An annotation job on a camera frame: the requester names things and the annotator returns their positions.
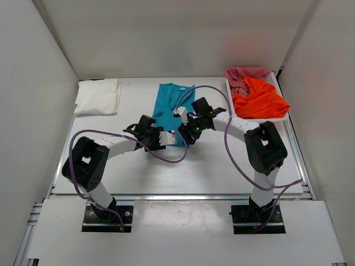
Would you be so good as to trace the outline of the teal polo shirt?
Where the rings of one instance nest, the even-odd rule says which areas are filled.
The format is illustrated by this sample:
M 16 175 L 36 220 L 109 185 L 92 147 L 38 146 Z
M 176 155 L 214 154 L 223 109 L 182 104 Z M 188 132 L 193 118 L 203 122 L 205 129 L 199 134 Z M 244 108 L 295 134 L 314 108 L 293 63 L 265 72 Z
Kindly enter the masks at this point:
M 188 112 L 194 112 L 191 103 L 195 101 L 195 90 L 189 92 L 183 99 L 181 97 L 195 86 L 181 86 L 173 83 L 160 84 L 153 111 L 153 119 L 158 126 L 165 131 L 177 131 L 181 125 L 181 119 L 174 117 L 174 110 L 177 106 L 187 108 Z

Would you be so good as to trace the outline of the white t shirt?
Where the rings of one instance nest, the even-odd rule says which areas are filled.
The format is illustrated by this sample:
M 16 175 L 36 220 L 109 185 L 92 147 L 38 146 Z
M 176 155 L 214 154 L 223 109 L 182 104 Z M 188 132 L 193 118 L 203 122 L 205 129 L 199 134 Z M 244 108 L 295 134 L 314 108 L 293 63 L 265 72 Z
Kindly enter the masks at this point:
M 85 80 L 78 86 L 75 116 L 117 114 L 121 93 L 119 79 Z

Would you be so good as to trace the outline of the orange shirt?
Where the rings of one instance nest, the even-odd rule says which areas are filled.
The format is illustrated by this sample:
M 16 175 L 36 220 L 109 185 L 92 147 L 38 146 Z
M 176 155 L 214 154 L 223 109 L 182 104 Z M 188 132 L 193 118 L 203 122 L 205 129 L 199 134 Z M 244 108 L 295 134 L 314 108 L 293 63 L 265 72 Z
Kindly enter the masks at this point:
M 279 119 L 284 117 L 289 109 L 288 102 L 276 93 L 276 88 L 263 80 L 250 76 L 244 78 L 250 93 L 243 97 L 240 94 L 232 96 L 235 113 L 242 119 Z

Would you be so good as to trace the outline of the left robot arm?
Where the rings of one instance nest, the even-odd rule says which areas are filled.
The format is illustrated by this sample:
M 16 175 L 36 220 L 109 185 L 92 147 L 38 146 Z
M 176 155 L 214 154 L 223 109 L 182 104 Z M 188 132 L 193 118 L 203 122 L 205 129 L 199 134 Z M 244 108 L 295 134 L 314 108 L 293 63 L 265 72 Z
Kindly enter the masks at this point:
M 107 161 L 126 152 L 144 149 L 146 152 L 163 150 L 176 143 L 172 132 L 155 125 L 156 120 L 143 115 L 137 124 L 128 126 L 119 134 L 104 133 L 102 139 L 93 140 L 74 135 L 70 141 L 69 156 L 62 168 L 62 175 L 73 185 L 81 198 L 89 201 L 94 213 L 104 222 L 121 219 L 116 200 L 102 183 Z

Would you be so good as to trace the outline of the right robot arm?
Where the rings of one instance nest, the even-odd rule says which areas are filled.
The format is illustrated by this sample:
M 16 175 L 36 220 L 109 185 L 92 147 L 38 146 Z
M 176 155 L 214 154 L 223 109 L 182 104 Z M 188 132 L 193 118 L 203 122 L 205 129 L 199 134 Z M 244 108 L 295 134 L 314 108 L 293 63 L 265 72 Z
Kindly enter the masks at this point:
M 270 121 L 259 124 L 231 116 L 224 108 L 213 109 L 205 98 L 194 101 L 192 108 L 193 115 L 182 106 L 174 110 L 174 116 L 182 121 L 178 131 L 187 144 L 193 145 L 206 129 L 223 132 L 225 137 L 233 136 L 245 144 L 255 173 L 246 213 L 251 221 L 263 221 L 271 213 L 276 176 L 288 155 L 275 125 Z

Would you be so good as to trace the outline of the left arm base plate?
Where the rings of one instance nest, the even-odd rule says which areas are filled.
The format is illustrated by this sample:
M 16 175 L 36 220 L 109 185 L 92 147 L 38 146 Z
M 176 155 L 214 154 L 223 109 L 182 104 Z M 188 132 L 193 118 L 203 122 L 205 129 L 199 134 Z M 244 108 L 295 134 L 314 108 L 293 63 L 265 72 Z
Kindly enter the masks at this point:
M 82 232 L 130 233 L 132 229 L 134 206 L 116 205 L 116 213 L 103 211 L 87 203 L 84 211 Z

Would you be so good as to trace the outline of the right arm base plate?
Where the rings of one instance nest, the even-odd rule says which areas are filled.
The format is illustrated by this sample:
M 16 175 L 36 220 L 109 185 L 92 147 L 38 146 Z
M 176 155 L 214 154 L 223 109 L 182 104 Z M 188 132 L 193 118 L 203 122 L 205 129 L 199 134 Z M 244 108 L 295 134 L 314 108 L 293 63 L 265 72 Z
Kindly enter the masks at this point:
M 234 234 L 285 234 L 286 229 L 279 205 L 276 205 L 261 217 L 257 217 L 250 205 L 232 205 L 230 215 L 232 216 Z

